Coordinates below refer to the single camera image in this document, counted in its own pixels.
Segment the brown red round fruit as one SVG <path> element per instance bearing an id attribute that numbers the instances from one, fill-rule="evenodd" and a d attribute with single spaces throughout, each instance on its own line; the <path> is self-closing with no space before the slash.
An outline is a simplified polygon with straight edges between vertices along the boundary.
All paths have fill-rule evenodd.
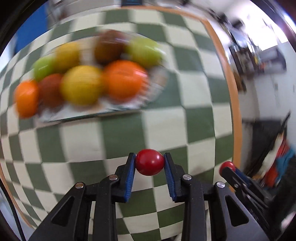
<path id="1" fill-rule="evenodd" d="M 48 108 L 57 108 L 64 103 L 61 94 L 61 82 L 63 75 L 54 73 L 46 76 L 39 82 L 41 103 Z"/>

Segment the small yellow lemon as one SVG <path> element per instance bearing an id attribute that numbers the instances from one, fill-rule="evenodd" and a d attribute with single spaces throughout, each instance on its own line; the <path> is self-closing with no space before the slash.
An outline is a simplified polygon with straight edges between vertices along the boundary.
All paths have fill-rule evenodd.
<path id="1" fill-rule="evenodd" d="M 80 64 L 80 45 L 77 42 L 68 42 L 55 50 L 55 68 L 64 73 Z"/>

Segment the red cherry tomato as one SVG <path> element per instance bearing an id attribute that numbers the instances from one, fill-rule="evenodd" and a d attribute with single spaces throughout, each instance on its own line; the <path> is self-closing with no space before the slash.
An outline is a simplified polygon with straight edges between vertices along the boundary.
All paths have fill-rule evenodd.
<path id="1" fill-rule="evenodd" d="M 161 153 L 153 149 L 144 149 L 137 153 L 135 168 L 145 176 L 158 174 L 165 166 L 165 159 Z"/>
<path id="2" fill-rule="evenodd" d="M 219 168 L 219 174 L 222 175 L 222 171 L 225 168 L 230 168 L 233 172 L 236 170 L 236 166 L 231 161 L 225 161 Z"/>

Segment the green apple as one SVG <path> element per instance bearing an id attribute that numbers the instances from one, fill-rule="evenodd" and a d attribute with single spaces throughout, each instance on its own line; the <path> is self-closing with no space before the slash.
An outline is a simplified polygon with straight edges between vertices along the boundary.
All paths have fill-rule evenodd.
<path id="1" fill-rule="evenodd" d="M 131 61 L 146 69 L 162 63 L 164 52 L 156 41 L 145 37 L 133 37 L 127 45 L 127 54 Z"/>
<path id="2" fill-rule="evenodd" d="M 40 82 L 56 72 L 55 58 L 52 55 L 41 57 L 32 65 L 32 69 L 34 80 Z"/>

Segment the small orange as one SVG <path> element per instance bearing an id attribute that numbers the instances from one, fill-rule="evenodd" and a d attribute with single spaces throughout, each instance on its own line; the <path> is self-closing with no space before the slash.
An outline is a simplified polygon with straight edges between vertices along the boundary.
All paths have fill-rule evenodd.
<path id="1" fill-rule="evenodd" d="M 20 118 L 31 118 L 38 112 L 40 93 L 35 80 L 21 82 L 14 91 L 16 111 Z"/>

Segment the large orange tangerine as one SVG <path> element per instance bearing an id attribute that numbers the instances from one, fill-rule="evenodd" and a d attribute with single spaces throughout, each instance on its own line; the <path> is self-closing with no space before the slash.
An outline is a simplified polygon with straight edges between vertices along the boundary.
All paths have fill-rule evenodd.
<path id="1" fill-rule="evenodd" d="M 104 89 L 115 102 L 123 103 L 144 92 L 148 84 L 148 73 L 139 64 L 118 60 L 103 69 Z"/>

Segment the blue foam pad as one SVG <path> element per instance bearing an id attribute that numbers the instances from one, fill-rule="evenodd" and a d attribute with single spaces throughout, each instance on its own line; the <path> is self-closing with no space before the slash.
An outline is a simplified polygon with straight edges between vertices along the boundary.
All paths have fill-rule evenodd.
<path id="1" fill-rule="evenodd" d="M 40 6 L 16 32 L 15 54 L 48 31 L 47 3 Z"/>

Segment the green white checkered tablecloth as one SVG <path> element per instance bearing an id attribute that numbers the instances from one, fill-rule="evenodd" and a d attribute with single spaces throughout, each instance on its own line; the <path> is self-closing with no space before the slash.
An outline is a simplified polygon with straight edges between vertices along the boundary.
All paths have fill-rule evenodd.
<path id="1" fill-rule="evenodd" d="M 168 85 L 131 114 L 39 123 L 16 115 L 13 92 L 32 64 L 58 45 L 102 29 L 131 31 L 161 44 Z M 36 38 L 1 68 L 1 176 L 26 223 L 36 228 L 76 183 L 115 172 L 131 152 L 171 153 L 184 170 L 220 181 L 222 162 L 239 162 L 238 94 L 220 39 L 203 18 L 161 8 L 98 9 Z"/>

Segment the large yellow lemon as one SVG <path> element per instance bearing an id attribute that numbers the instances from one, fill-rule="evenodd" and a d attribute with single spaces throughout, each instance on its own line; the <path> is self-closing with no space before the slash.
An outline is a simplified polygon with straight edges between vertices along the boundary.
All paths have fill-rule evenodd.
<path id="1" fill-rule="evenodd" d="M 63 99 L 72 105 L 94 105 L 103 92 L 101 70 L 89 65 L 75 66 L 62 77 L 60 90 Z"/>

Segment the dark red apple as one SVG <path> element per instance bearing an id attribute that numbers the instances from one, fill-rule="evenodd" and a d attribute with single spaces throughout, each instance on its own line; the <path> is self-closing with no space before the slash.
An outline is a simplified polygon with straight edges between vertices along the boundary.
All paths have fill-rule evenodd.
<path id="1" fill-rule="evenodd" d="M 106 65 L 120 59 L 126 46 L 126 37 L 118 30 L 103 30 L 98 34 L 94 57 L 98 64 Z"/>

